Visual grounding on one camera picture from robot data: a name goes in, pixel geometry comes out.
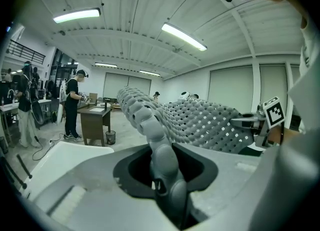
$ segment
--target wire mesh trash bin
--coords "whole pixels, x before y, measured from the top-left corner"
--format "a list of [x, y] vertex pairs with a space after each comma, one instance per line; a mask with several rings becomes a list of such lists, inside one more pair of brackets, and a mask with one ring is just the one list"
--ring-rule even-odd
[[113, 145], [114, 143], [116, 143], [116, 132], [114, 130], [111, 130], [110, 132], [107, 131], [105, 133], [106, 136], [106, 143], [108, 145]]
[[2, 152], [4, 154], [8, 153], [8, 148], [6, 145], [5, 137], [0, 137], [0, 147], [1, 147]]

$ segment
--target floor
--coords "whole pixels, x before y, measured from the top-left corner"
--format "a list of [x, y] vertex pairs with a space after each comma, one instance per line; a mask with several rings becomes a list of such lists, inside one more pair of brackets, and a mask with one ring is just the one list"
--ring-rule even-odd
[[[140, 146], [146, 144], [146, 137], [141, 135], [135, 128], [132, 127], [130, 122], [126, 119], [125, 115], [121, 111], [111, 112], [110, 117], [111, 122], [111, 130], [116, 132], [115, 144], [110, 147], [114, 151], [119, 151], [123, 149], [127, 149], [134, 146]], [[80, 114], [77, 117], [77, 132], [81, 135], [81, 118]], [[103, 131], [107, 132], [108, 127], [104, 126]], [[23, 170], [21, 164], [17, 159], [17, 154], [21, 156], [25, 166], [31, 172], [33, 168], [37, 165], [39, 161], [33, 160], [33, 154], [39, 150], [39, 148], [35, 148], [33, 146], [29, 146], [28, 148], [24, 148], [19, 143], [20, 133], [17, 127], [12, 127], [12, 133], [14, 134], [13, 138], [13, 147], [8, 148], [8, 153], [5, 155], [5, 158], [16, 172], [16, 174], [20, 177], [22, 181], [27, 178], [27, 174]], [[37, 152], [34, 155], [34, 159], [41, 158], [46, 151], [50, 148], [49, 140], [57, 140], [59, 139], [59, 134], [64, 133], [64, 123], [60, 123], [59, 125], [55, 123], [48, 123], [43, 125], [40, 130], [38, 130], [38, 138], [40, 143], [43, 145], [43, 150]], [[73, 139], [66, 140], [68, 142], [73, 143]], [[101, 146], [101, 142], [98, 140], [90, 141], [90, 145], [93, 146]], [[15, 185], [17, 188], [20, 188], [18, 182], [15, 181]]]

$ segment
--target railing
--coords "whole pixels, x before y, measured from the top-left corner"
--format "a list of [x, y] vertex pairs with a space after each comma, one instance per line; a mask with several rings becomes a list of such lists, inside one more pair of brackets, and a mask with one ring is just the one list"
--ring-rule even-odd
[[45, 55], [42, 55], [39, 52], [36, 52], [28, 47], [23, 46], [22, 44], [10, 40], [9, 46], [6, 49], [6, 53], [21, 57], [31, 62], [36, 62], [39, 64], [44, 63]]

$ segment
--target rectangular light fixture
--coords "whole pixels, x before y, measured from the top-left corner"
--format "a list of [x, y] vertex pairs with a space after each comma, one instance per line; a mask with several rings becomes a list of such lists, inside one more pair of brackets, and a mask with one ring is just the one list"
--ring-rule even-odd
[[182, 32], [180, 29], [178, 29], [177, 27], [174, 27], [171, 24], [164, 23], [164, 25], [161, 29], [163, 31], [166, 31], [166, 32], [184, 40], [185, 42], [191, 44], [192, 46], [196, 47], [197, 49], [199, 49], [202, 52], [207, 50], [207, 46], [198, 42], [196, 39], [192, 38], [190, 35], [187, 35], [185, 32]]
[[101, 12], [99, 8], [92, 8], [92, 9], [77, 10], [64, 15], [60, 15], [60, 16], [54, 17], [53, 20], [55, 23], [59, 24], [62, 22], [72, 21], [77, 19], [100, 17], [100, 15], [101, 15]]
[[147, 74], [147, 75], [152, 75], [152, 76], [156, 76], [156, 77], [160, 76], [160, 74], [158, 74], [158, 73], [152, 73], [152, 72], [143, 71], [143, 70], [140, 70], [140, 73]]
[[104, 63], [94, 63], [97, 66], [104, 66], [104, 67], [110, 67], [110, 68], [117, 68], [117, 65], [113, 65], [113, 64], [104, 64]]

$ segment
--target paper on desk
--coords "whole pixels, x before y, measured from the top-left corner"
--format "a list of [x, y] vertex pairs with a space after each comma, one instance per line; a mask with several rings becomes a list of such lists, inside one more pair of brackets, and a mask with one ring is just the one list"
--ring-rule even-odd
[[104, 109], [103, 108], [93, 108], [93, 109], [91, 109], [90, 111], [93, 111], [93, 112], [102, 112], [102, 111], [104, 111]]

